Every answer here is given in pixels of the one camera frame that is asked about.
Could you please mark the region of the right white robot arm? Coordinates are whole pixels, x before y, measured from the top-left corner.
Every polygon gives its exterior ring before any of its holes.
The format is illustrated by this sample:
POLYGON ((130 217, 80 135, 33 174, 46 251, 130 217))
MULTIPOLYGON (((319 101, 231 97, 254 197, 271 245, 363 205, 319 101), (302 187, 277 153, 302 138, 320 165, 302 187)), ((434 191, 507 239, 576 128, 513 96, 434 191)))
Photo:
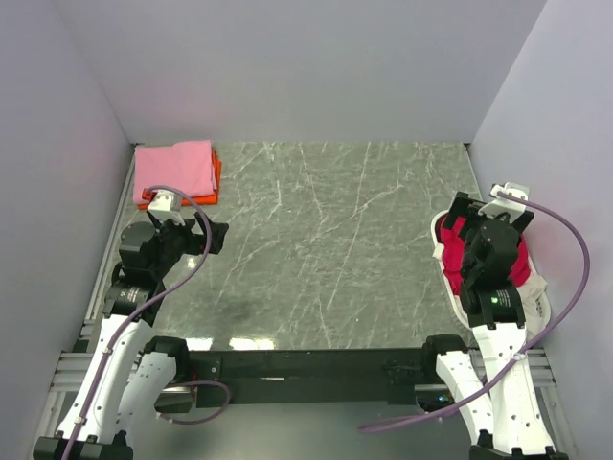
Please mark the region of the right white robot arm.
POLYGON ((528 358, 528 329, 521 296, 512 280, 522 231, 533 213, 510 202, 485 203, 458 192, 441 232, 463 242, 460 303, 477 341, 485 375, 474 370, 460 337, 426 339, 423 376, 443 381, 468 430, 471 459, 564 459, 543 421, 528 358))

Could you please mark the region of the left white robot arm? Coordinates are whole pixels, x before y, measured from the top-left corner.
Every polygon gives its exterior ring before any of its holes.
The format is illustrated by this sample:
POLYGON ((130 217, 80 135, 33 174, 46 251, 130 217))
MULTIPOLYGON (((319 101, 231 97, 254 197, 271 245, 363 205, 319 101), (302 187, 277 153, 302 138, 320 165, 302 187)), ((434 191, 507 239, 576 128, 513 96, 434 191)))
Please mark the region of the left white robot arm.
POLYGON ((133 458, 146 410, 169 384, 193 374, 186 341, 153 332, 170 293, 164 279, 185 255, 204 260, 218 254, 228 230, 201 213, 167 219, 150 214, 123 230, 94 355, 56 433, 37 439, 35 459, 133 458))

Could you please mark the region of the crimson red t-shirt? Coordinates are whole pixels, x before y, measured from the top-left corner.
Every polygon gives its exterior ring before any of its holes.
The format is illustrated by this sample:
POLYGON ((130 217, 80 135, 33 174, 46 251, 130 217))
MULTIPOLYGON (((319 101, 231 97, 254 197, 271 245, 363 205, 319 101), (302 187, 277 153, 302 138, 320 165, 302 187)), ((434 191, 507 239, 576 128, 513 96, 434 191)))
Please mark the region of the crimson red t-shirt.
MULTIPOLYGON (((451 230, 443 228, 446 212, 437 219, 435 226, 438 241, 443 245, 443 274, 450 284, 454 295, 461 293, 461 265, 465 251, 465 242, 459 237, 459 231, 465 223, 465 218, 458 218, 451 230)), ((528 260, 528 246, 521 239, 518 246, 518 256, 511 269, 511 279, 517 288, 522 287, 530 278, 532 270, 528 260)))

